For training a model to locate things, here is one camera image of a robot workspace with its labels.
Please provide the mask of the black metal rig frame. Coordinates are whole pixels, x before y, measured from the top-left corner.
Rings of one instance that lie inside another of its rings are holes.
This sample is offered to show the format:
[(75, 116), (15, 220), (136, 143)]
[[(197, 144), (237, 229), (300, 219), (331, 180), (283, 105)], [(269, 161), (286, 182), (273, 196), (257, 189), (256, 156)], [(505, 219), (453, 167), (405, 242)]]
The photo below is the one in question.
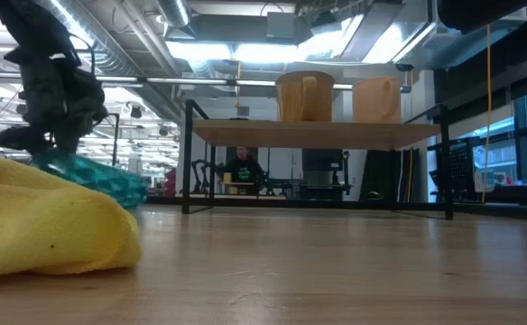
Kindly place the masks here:
[(204, 207), (238, 207), (238, 208), (278, 208), (278, 209), (371, 209), (397, 211), (441, 211), (445, 219), (453, 219), (454, 214), (466, 213), (504, 218), (527, 219), (527, 207), (506, 205), (483, 205), (453, 203), (424, 203), (424, 202), (386, 202), (372, 201), (336, 201), (336, 200), (287, 200), (275, 197), (248, 197), (223, 195), (211, 199), (199, 195), (198, 197), (150, 197), (147, 204), (180, 206), (184, 213), (190, 211), (191, 206)]

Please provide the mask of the wooden shelf with black legs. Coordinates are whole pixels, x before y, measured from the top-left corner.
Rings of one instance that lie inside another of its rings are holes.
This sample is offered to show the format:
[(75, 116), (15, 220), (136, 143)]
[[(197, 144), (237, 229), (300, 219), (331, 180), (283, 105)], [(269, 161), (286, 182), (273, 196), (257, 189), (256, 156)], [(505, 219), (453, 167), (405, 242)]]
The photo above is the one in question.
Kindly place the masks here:
[(266, 120), (210, 119), (199, 104), (188, 99), (184, 110), (183, 189), (181, 212), (192, 211), (190, 163), (192, 135), (197, 134), (211, 146), (210, 158), (220, 146), (305, 148), (305, 149), (402, 149), (434, 135), (448, 140), (448, 126), (413, 124), (356, 124), (333, 122), (278, 122)]

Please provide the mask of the yellow microfibre cloth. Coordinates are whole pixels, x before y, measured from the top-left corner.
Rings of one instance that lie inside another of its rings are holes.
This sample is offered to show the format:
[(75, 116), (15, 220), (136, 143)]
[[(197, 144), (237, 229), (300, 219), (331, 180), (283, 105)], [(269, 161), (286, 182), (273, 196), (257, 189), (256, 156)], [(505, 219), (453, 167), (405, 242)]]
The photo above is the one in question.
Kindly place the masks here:
[(0, 158), (0, 275), (133, 267), (132, 214), (104, 193)]

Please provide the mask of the silver ceiling duct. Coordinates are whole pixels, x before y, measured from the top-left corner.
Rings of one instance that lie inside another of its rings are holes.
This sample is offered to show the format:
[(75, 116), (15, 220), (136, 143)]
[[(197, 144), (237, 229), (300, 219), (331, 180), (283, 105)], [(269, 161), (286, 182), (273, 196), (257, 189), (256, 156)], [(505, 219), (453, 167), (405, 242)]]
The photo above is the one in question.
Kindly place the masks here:
[(187, 0), (156, 0), (158, 9), (170, 27), (181, 28), (190, 22), (190, 7)]

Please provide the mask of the black perforated cart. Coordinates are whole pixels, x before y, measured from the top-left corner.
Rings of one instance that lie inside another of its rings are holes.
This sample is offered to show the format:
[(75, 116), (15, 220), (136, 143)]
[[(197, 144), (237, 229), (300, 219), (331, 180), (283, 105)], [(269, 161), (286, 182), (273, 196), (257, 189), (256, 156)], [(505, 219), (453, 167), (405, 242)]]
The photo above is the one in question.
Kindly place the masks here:
[[(474, 183), (474, 144), (480, 140), (479, 137), (465, 137), (451, 140), (449, 151), (449, 166), (451, 169), (452, 198), (457, 202), (476, 200), (476, 190)], [(436, 167), (429, 172), (436, 190), (430, 194), (436, 197), (436, 202), (444, 201), (444, 183), (442, 180), (442, 152), (441, 144), (434, 144), (428, 147), (428, 151), (434, 152)]]

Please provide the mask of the grey ceiling box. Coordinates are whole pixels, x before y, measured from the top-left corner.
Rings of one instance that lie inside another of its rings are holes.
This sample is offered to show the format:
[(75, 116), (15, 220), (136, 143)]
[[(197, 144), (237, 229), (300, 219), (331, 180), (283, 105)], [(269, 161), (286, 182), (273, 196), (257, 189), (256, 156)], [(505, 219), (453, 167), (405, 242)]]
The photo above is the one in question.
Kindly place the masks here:
[(266, 37), (292, 39), (294, 37), (294, 15), (291, 13), (268, 12), (266, 15)]

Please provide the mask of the peach ceramic mug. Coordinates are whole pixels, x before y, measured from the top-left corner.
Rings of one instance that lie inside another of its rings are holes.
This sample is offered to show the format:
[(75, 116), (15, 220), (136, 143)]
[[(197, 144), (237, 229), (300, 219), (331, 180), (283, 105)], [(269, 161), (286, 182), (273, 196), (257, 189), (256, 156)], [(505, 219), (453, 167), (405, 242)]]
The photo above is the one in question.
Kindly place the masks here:
[(356, 123), (401, 123), (401, 88), (397, 78), (358, 81), (352, 88), (352, 101)]

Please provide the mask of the amber glass mug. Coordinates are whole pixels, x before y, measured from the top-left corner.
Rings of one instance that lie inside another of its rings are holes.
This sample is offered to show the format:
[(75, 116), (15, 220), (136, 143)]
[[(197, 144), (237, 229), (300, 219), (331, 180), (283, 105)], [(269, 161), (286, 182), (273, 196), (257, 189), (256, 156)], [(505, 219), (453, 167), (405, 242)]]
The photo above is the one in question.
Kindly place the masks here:
[(294, 71), (276, 81), (278, 120), (331, 122), (335, 79), (321, 71)]

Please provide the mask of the person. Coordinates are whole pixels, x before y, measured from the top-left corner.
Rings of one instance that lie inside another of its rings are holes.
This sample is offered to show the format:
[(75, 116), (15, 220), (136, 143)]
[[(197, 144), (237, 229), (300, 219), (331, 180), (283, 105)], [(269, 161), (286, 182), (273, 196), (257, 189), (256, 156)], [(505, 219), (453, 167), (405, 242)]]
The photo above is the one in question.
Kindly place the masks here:
[(232, 182), (247, 183), (247, 186), (238, 187), (241, 195), (257, 195), (257, 185), (264, 178), (262, 167), (246, 147), (236, 148), (236, 157), (224, 165), (222, 172), (229, 173)]

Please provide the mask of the teal faceted plastic tumbler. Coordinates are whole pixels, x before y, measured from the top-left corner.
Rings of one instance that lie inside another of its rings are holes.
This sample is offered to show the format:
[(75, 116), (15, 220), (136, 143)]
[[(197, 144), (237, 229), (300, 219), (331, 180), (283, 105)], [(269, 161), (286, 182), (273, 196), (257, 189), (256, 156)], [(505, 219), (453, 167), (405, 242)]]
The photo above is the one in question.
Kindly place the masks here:
[(143, 177), (55, 149), (37, 153), (32, 165), (40, 170), (113, 198), (124, 209), (134, 209), (147, 199)]

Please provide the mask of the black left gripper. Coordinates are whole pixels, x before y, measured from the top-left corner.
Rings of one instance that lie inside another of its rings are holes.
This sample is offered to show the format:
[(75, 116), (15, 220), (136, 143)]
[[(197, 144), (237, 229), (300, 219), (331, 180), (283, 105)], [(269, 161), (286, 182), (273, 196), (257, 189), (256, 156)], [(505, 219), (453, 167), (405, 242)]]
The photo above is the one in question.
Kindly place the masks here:
[(80, 67), (73, 46), (39, 53), (19, 45), (4, 59), (19, 66), (23, 83), (19, 98), (26, 105), (23, 120), (31, 126), (1, 131), (0, 147), (30, 154), (51, 149), (42, 129), (54, 132), (58, 150), (75, 153), (79, 138), (107, 116), (105, 93), (94, 71)]

